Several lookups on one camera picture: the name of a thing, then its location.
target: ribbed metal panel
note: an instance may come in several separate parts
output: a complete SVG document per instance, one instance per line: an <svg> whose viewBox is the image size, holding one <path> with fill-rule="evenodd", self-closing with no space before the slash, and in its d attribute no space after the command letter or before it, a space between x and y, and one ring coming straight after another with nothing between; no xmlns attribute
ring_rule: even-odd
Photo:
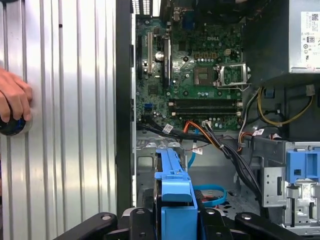
<svg viewBox="0 0 320 240"><path fill-rule="evenodd" d="M33 90L30 131L1 137L5 240L51 240L116 213L115 2L0 8L0 61Z"/></svg>

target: hand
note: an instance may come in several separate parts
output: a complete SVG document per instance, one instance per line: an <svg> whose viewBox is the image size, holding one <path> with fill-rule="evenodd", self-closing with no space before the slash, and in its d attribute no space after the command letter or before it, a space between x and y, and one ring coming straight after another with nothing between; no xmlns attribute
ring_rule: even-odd
<svg viewBox="0 0 320 240"><path fill-rule="evenodd" d="M11 72L0 68L0 117L5 123L10 120L10 108L15 120L23 116L30 121L31 111L29 102L32 100L32 89L22 79Z"/></svg>

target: motherboard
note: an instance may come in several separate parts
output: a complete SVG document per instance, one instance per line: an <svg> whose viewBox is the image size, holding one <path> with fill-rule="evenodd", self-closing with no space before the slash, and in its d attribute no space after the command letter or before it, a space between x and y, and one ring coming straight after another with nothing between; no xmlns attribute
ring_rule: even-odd
<svg viewBox="0 0 320 240"><path fill-rule="evenodd" d="M236 63L243 57L243 25L195 27L192 14L180 12L167 23L137 20L137 123L151 116L177 129L194 121L215 131L238 130L243 88L237 83L243 82L243 69Z"/></svg>

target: power supply label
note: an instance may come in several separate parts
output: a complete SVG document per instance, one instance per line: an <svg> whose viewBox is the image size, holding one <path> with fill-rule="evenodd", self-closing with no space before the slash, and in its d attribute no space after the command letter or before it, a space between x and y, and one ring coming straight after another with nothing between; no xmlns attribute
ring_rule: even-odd
<svg viewBox="0 0 320 240"><path fill-rule="evenodd" d="M301 62L307 68L320 65L320 12L301 12Z"/></svg>

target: chip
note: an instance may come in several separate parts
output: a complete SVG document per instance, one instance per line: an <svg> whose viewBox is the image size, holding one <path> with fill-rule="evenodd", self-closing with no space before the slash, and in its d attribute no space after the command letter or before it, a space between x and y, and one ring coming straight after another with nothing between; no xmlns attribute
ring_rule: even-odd
<svg viewBox="0 0 320 240"><path fill-rule="evenodd" d="M186 49L187 49L186 41L179 41L178 50L184 52L184 51L186 51Z"/></svg>
<svg viewBox="0 0 320 240"><path fill-rule="evenodd" d="M212 86L217 79L218 73L211 67L194 68L194 85Z"/></svg>
<svg viewBox="0 0 320 240"><path fill-rule="evenodd" d="M149 85L148 86L148 94L150 96L157 96L159 93L158 85Z"/></svg>
<svg viewBox="0 0 320 240"><path fill-rule="evenodd" d="M154 34L159 34L159 33L160 33L160 28L159 28L159 27L155 27L155 28L153 29L153 33L154 33Z"/></svg>

